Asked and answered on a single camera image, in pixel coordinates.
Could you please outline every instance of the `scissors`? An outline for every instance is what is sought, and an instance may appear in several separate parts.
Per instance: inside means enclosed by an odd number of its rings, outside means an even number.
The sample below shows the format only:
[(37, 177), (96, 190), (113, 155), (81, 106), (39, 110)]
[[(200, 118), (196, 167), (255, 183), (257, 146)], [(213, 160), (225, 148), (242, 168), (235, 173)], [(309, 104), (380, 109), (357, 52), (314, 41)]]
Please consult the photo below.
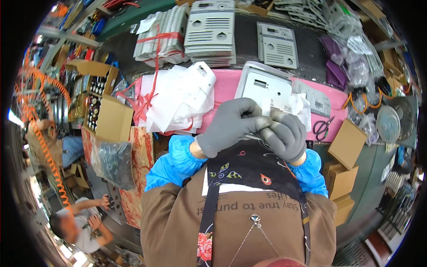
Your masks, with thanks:
[[(314, 126), (313, 126), (313, 133), (316, 135), (317, 141), (322, 141), (323, 139), (326, 138), (326, 136), (328, 135), (328, 131), (329, 131), (329, 124), (333, 121), (334, 118), (335, 118), (335, 116), (333, 116), (328, 121), (319, 120), (318, 122), (316, 122), (314, 124)], [(320, 123), (320, 127), (316, 130), (316, 126), (319, 123)]]

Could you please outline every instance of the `hand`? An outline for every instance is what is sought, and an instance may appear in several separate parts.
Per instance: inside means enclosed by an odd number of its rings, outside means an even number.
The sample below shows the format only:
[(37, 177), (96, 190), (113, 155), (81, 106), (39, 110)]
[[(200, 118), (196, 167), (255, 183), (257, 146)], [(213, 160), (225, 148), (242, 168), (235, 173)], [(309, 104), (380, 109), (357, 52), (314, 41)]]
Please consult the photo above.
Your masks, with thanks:
[(89, 222), (89, 225), (94, 230), (98, 229), (102, 225), (102, 222), (101, 222), (101, 220), (99, 219), (99, 217), (97, 215), (90, 216), (89, 219), (88, 219), (88, 222)]
[(110, 205), (110, 201), (108, 200), (108, 195), (105, 194), (103, 195), (103, 197), (100, 199), (101, 201), (101, 206), (104, 207), (106, 210), (110, 209), (108, 206)]
[(239, 142), (246, 134), (255, 133), (272, 123), (270, 117), (260, 116), (261, 108), (250, 98), (238, 98), (222, 103), (206, 132), (196, 141), (209, 158)]
[(292, 114), (274, 111), (271, 113), (274, 120), (269, 128), (261, 130), (261, 136), (271, 150), (286, 162), (298, 161), (305, 152), (307, 144), (307, 130)]

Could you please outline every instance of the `circular hole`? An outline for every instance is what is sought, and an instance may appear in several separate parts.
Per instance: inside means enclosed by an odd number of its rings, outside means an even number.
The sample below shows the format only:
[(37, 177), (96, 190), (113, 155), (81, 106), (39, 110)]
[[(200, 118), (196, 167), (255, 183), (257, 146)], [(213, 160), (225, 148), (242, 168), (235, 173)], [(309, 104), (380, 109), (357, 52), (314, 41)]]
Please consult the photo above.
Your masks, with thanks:
[(199, 27), (202, 24), (201, 21), (197, 20), (193, 22), (193, 27)]
[(225, 40), (225, 38), (227, 37), (227, 35), (225, 33), (218, 33), (218, 35), (216, 36), (216, 38), (218, 40)]

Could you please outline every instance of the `pendant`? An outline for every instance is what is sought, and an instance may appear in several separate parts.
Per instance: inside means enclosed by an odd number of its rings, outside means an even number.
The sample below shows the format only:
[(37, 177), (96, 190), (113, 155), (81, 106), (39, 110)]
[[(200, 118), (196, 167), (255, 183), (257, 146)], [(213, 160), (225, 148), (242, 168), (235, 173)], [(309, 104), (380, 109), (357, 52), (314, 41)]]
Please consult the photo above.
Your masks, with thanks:
[(261, 216), (255, 213), (249, 217), (249, 221), (251, 222), (259, 222), (260, 220), (261, 220)]

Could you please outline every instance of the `stack of metal panels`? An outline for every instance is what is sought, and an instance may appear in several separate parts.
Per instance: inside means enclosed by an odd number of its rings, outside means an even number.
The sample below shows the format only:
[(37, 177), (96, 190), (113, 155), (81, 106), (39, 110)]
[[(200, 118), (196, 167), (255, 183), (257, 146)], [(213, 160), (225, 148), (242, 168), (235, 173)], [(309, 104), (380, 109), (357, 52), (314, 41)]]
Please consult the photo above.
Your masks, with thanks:
[(188, 18), (184, 47), (192, 62), (204, 61), (209, 67), (236, 64), (234, 1), (195, 2)]
[(266, 65), (298, 68), (295, 34), (284, 26), (257, 22), (258, 58)]
[(274, 8), (286, 11), (293, 21), (325, 29), (326, 20), (322, 14), (324, 3), (325, 0), (277, 0)]
[[(165, 62), (179, 64), (188, 61), (189, 58), (183, 54), (184, 46), (182, 44), (182, 39), (180, 40), (180, 36), (183, 37), (185, 35), (188, 20), (187, 12), (187, 5), (174, 6), (166, 12), (150, 14), (147, 19), (145, 19), (145, 21), (154, 20), (154, 23), (149, 30), (138, 35), (138, 40), (154, 37), (161, 33), (178, 33), (176, 38), (160, 39), (160, 52), (158, 54), (160, 66), (163, 66)], [(157, 55), (157, 43), (157, 39), (144, 42), (137, 41), (133, 55), (135, 60), (143, 61), (149, 66), (154, 67), (154, 59)]]

